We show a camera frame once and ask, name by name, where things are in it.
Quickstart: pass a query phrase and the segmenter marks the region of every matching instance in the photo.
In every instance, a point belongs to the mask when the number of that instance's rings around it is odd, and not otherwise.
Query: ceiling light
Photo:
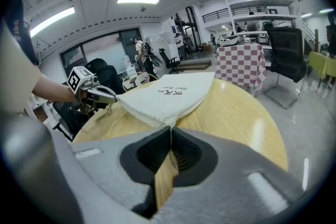
[[[311,16],[311,13],[303,14],[301,17],[305,18],[305,17],[308,17],[308,16]]]
[[[333,8],[326,8],[326,9],[320,10],[320,13],[332,12],[333,10],[334,10]]]
[[[118,4],[121,3],[145,3],[145,4],[156,4],[159,0],[118,0]]]
[[[74,9],[74,7],[71,7],[69,9],[66,9],[63,12],[60,12],[60,13],[54,15],[53,17],[50,17],[49,19],[45,20],[43,23],[40,23],[38,26],[33,28],[30,31],[30,37],[34,37],[38,32],[40,32],[41,30],[43,30],[47,26],[51,25],[54,22],[57,22],[58,20],[61,20],[64,17],[67,17],[67,16],[69,16],[70,14],[73,14],[73,13],[75,13],[75,9]]]

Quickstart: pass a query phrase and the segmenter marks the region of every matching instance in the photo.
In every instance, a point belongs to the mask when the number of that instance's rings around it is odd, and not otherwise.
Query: yellow-green tablecloth
[[[336,77],[336,59],[312,51],[309,54],[309,65],[321,78],[325,78],[326,75]]]

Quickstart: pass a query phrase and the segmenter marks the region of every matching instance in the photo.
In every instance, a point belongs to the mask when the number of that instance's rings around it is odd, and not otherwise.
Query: black t-shirt
[[[30,38],[30,31],[24,26],[23,22],[23,3],[22,0],[11,0],[4,12],[5,20],[7,22],[10,32],[13,34],[16,41],[20,44],[21,49],[29,60],[38,65],[32,40]]]

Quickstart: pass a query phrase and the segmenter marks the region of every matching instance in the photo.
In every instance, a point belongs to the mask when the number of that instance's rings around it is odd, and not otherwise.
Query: white cloth bag
[[[206,97],[214,72],[164,75],[147,88],[117,95],[133,116],[152,127],[174,126]]]

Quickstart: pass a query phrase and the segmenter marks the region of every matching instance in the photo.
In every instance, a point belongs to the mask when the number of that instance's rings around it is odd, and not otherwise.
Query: desk
[[[326,75],[336,77],[336,59],[312,51],[309,54],[309,65],[317,71],[322,79]]]
[[[79,131],[74,143],[110,139],[152,129],[129,114],[119,103],[113,104],[111,111],[99,110]],[[214,79],[202,104],[179,119],[176,126],[251,145],[282,169],[288,169],[285,146],[272,117],[259,101],[229,82]],[[177,173],[174,162],[174,156],[170,153],[155,175],[158,208],[172,191],[172,178]]]

